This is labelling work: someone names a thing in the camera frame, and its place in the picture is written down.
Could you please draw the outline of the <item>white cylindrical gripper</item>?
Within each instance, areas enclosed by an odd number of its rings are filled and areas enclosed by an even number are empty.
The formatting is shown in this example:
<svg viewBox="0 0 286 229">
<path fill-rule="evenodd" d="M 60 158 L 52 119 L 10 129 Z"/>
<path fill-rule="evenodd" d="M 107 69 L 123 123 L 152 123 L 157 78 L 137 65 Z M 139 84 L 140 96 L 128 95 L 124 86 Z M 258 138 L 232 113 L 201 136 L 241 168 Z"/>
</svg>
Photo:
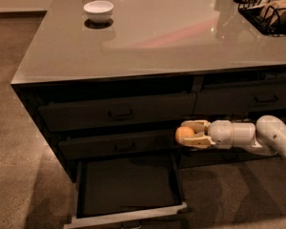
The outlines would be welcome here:
<svg viewBox="0 0 286 229">
<path fill-rule="evenodd" d="M 182 137 L 181 144 L 197 149 L 207 149 L 212 145 L 218 149 L 230 149 L 233 144 L 234 127 L 228 120 L 217 120 L 211 123 L 207 120 L 187 120 L 182 127 L 189 127 L 195 133 L 207 132 L 208 135 Z"/>
</svg>

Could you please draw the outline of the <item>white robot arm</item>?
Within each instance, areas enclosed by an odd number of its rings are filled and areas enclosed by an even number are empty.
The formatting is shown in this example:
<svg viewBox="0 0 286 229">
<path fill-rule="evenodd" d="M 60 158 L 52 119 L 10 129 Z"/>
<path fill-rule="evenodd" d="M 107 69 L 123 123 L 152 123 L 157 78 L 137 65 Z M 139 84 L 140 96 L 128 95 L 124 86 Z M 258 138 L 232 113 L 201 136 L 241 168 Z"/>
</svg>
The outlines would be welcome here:
<svg viewBox="0 0 286 229">
<path fill-rule="evenodd" d="M 262 156 L 280 154 L 286 159 L 286 124 L 272 115 L 264 115 L 256 123 L 188 120 L 176 129 L 174 139 L 197 150 L 241 148 Z"/>
</svg>

